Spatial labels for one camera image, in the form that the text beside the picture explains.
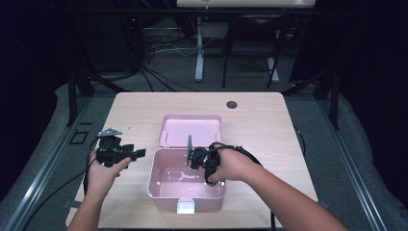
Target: black cable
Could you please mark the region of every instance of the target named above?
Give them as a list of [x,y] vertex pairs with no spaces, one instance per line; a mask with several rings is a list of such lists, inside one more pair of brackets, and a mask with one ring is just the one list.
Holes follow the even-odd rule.
[[[175,85],[177,85],[177,86],[180,86],[180,87],[182,87],[182,88],[184,88],[184,89],[187,89],[187,90],[200,92],[200,90],[195,90],[195,89],[186,87],[186,86],[184,86],[184,85],[181,85],[181,84],[179,84],[179,83],[177,83],[177,82],[175,82],[175,81],[173,81],[173,80],[171,80],[171,79],[165,77],[165,75],[164,75],[163,73],[160,73],[160,72],[158,72],[158,71],[152,70],[152,69],[146,67],[145,65],[142,65],[142,66],[141,66],[141,69],[142,69],[142,71],[146,71],[147,73],[149,73],[150,75],[152,75],[154,78],[156,78],[157,80],[159,80],[163,85],[165,85],[167,88],[169,88],[170,90],[172,90],[172,91],[174,91],[174,92],[177,92],[177,90],[171,88],[171,87],[168,85],[168,82],[171,82],[171,83],[173,83],[173,84],[175,84]],[[164,83],[162,80],[160,80],[159,77],[160,77],[160,78],[164,78],[164,79],[166,80],[166,83]]]
[[96,159],[93,159],[91,162],[89,162],[89,154],[93,148],[93,145],[96,143],[96,141],[99,140],[99,138],[94,139],[87,150],[87,160],[86,160],[86,169],[81,171],[80,173],[76,174],[75,176],[73,176],[72,178],[70,178],[69,180],[67,180],[65,183],[63,183],[61,186],[59,186],[56,190],[54,190],[53,192],[51,192],[51,194],[49,194],[35,209],[35,211],[28,217],[27,221],[25,222],[22,230],[26,230],[27,226],[30,224],[31,220],[33,219],[33,217],[38,213],[39,209],[42,208],[42,206],[44,206],[44,204],[51,198],[53,197],[56,193],[58,193],[61,189],[63,189],[65,186],[67,186],[69,183],[71,183],[72,181],[74,181],[76,178],[78,178],[79,176],[81,176],[82,174],[86,173],[89,170],[89,166],[92,164],[92,162]]
[[85,193],[87,193],[87,190],[88,190],[88,173],[89,173],[89,167],[90,167],[90,164],[92,164],[92,162],[96,159],[96,158],[95,158],[95,159],[93,159],[91,162],[89,162],[90,152],[92,151],[93,146],[95,145],[95,143],[96,143],[98,140],[99,140],[99,137],[96,137],[96,138],[89,144],[88,149],[87,149],[87,158],[85,159],[85,176],[84,176],[84,182],[83,182],[84,192],[85,192]]
[[303,146],[302,153],[303,153],[303,156],[305,156],[306,155],[306,142],[305,142],[305,140],[303,138],[303,135],[300,132],[300,130],[295,125],[293,125],[293,128],[294,128],[295,132],[298,134],[298,136],[300,137],[300,140],[302,141],[302,146]]
[[[218,147],[213,147],[214,144],[220,144],[220,146]],[[215,142],[212,145],[210,145],[210,150],[208,150],[207,152],[204,153],[204,155],[208,155],[211,153],[213,153],[213,151],[218,151],[220,149],[234,149],[240,153],[242,153],[243,155],[245,155],[246,157],[248,157],[249,159],[252,160],[252,162],[254,162],[257,165],[262,165],[256,158],[255,156],[253,156],[251,153],[249,153],[248,151],[246,151],[245,149],[243,149],[241,146],[235,146],[235,145],[225,145],[223,143],[220,142]],[[276,223],[275,223],[275,214],[270,211],[270,228],[272,231],[276,231]]]
[[75,176],[73,176],[71,179],[69,179],[68,181],[66,181],[65,183],[63,183],[61,186],[59,186],[56,190],[54,190],[51,194],[49,194],[35,209],[35,211],[29,216],[29,218],[27,219],[26,223],[24,224],[22,230],[26,230],[28,224],[30,223],[30,221],[33,219],[33,217],[36,215],[36,213],[39,211],[40,208],[42,208],[42,206],[51,198],[53,197],[57,192],[59,192],[63,187],[67,186],[69,183],[71,183],[72,181],[74,181],[76,178],[78,178],[79,176],[81,176],[82,174],[84,174],[85,171],[81,171],[80,173],[76,174]]

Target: table leg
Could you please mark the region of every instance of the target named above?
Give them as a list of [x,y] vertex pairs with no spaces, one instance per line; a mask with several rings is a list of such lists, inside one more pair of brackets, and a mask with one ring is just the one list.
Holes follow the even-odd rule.
[[204,69],[204,51],[203,51],[203,37],[202,37],[201,17],[197,18],[197,65],[195,67],[195,81],[201,82],[203,80]]

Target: pink plastic box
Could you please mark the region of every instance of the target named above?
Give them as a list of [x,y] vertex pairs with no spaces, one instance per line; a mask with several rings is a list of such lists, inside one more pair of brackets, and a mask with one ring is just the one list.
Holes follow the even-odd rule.
[[222,142],[221,117],[218,115],[166,115],[159,136],[147,193],[161,210],[178,214],[219,210],[225,196],[225,182],[208,186],[204,169],[186,166],[189,135],[191,145],[208,147]]

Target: wrist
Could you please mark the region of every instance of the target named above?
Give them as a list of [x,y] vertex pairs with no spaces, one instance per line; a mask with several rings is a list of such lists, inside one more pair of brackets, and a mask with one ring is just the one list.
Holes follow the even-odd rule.
[[251,185],[252,182],[257,180],[257,177],[262,174],[265,169],[255,163],[245,168],[245,172],[242,174],[242,181],[247,185]]

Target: table surface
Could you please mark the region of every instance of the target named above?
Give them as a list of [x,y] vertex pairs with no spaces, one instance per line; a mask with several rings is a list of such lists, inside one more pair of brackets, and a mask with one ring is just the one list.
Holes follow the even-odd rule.
[[313,8],[316,0],[177,0],[178,7]]
[[[238,103],[236,109],[226,106]],[[101,228],[266,228],[269,209],[243,182],[227,182],[219,211],[177,215],[160,211],[147,194],[154,153],[165,115],[218,115],[223,142],[241,145],[263,166],[318,200],[283,96],[276,92],[124,92],[116,96],[104,129],[122,131],[121,144],[146,148],[146,156],[121,172],[103,204]],[[84,198],[82,184],[75,200]],[[72,208],[66,224],[76,213]]]

